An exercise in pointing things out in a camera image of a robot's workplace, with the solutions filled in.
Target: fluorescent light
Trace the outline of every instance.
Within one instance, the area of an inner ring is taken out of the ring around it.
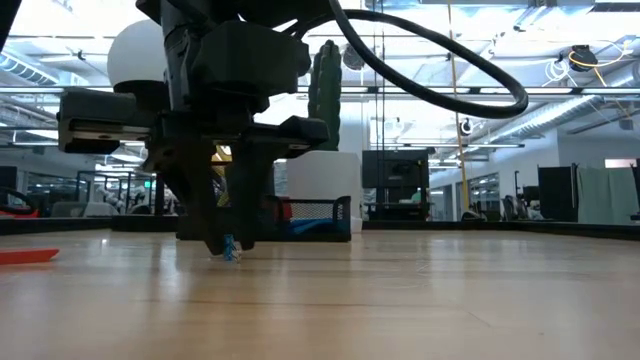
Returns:
[[[123,140],[120,143],[127,146],[144,146],[144,141],[135,141],[135,140]]]
[[[29,134],[46,137],[47,139],[58,140],[58,130],[27,130]]]
[[[10,143],[11,145],[15,145],[15,146],[58,146],[57,142],[54,141],[43,141],[43,142],[37,142],[37,141],[32,141],[32,142],[13,142]]]
[[[74,88],[113,92],[111,86],[74,86]],[[66,87],[63,86],[41,86],[41,87],[21,87],[21,86],[2,86],[0,87],[0,94],[59,94],[65,91]]]
[[[111,155],[111,157],[114,159],[118,159],[120,161],[126,161],[126,162],[143,162],[144,161],[144,159],[135,155],[113,154]]]
[[[482,149],[501,149],[524,147],[524,144],[469,144],[469,147]]]
[[[396,148],[397,150],[427,150],[427,148],[425,147],[416,147],[416,146],[402,146],[399,148]]]
[[[434,147],[434,148],[458,148],[458,144],[456,143],[416,143],[415,145],[418,145],[416,147],[411,146],[413,144],[411,143],[405,143],[405,144],[398,144],[398,143],[393,143],[393,144],[371,144],[371,146],[377,146],[377,147],[390,147],[390,148],[413,148],[413,149],[418,149],[418,148],[425,148],[425,147]],[[462,144],[463,148],[468,148],[469,151],[475,151],[473,150],[478,149],[478,148],[483,148],[483,149],[501,149],[501,148],[520,148],[520,147],[524,147],[524,144]]]
[[[429,163],[432,163],[432,164],[459,164],[459,163],[460,163],[460,160],[452,160],[452,159],[445,159],[445,160],[429,159]]]
[[[289,22],[286,22],[286,23],[284,23],[282,25],[276,26],[275,28],[273,28],[273,30],[277,31],[277,32],[282,32],[282,31],[286,30],[289,26],[295,24],[296,22],[298,22],[298,21],[296,19],[293,19],[293,20],[291,20]]]
[[[94,54],[94,55],[85,56],[85,60],[90,60],[90,61],[104,61],[106,59],[107,59],[107,55]],[[62,55],[62,56],[54,55],[54,56],[45,56],[38,59],[38,61],[40,61],[41,63],[65,62],[65,61],[73,61],[73,60],[79,60],[79,58],[75,55]]]
[[[526,91],[529,94],[568,94],[573,88],[528,88]]]
[[[77,56],[73,56],[73,55],[62,55],[62,56],[49,56],[49,57],[44,57],[41,59],[38,59],[40,62],[62,62],[62,61],[71,61],[71,60],[78,60]]]
[[[608,95],[608,94],[625,94],[625,95],[636,95],[640,94],[640,88],[592,88],[592,89],[583,89],[582,94],[584,95]]]

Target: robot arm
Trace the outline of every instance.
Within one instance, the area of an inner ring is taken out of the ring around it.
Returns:
[[[138,70],[127,76],[118,77],[109,65],[114,94],[70,89],[62,96],[60,148],[108,154],[120,140],[144,140],[149,150],[144,168],[162,176],[214,255],[223,252],[229,233],[244,250],[253,247],[273,162],[299,156],[328,139],[319,119],[292,116],[279,126],[253,122],[254,114],[269,107],[270,96],[297,91],[298,77],[311,66],[301,39],[315,26],[336,20],[367,64],[435,105],[488,118],[512,117],[527,107],[522,86],[474,52],[401,18],[343,11],[338,0],[138,0],[136,5],[161,24],[144,25],[145,40],[157,43],[157,50],[144,55]],[[516,102],[506,107],[466,103],[405,78],[367,49],[349,18],[393,24],[436,42],[494,77]],[[293,19],[296,24],[284,32],[271,29]],[[109,62],[114,55],[114,61],[131,63],[134,47],[125,40],[120,46],[119,39]],[[225,171],[231,212],[216,208],[211,173],[216,145],[232,149],[233,162]]]

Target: small blue object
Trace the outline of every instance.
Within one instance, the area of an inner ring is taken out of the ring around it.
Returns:
[[[224,259],[225,261],[234,261],[233,252],[236,246],[233,244],[233,235],[227,234],[224,236]]]

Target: black basket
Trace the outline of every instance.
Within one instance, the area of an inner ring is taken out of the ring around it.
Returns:
[[[266,198],[263,241],[347,242],[351,240],[351,197],[337,200]]]

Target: green cactus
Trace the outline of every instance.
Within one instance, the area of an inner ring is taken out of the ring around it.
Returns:
[[[338,151],[340,143],[340,92],[342,86],[340,49],[328,40],[313,58],[309,85],[309,117],[324,120],[329,140],[318,150]]]

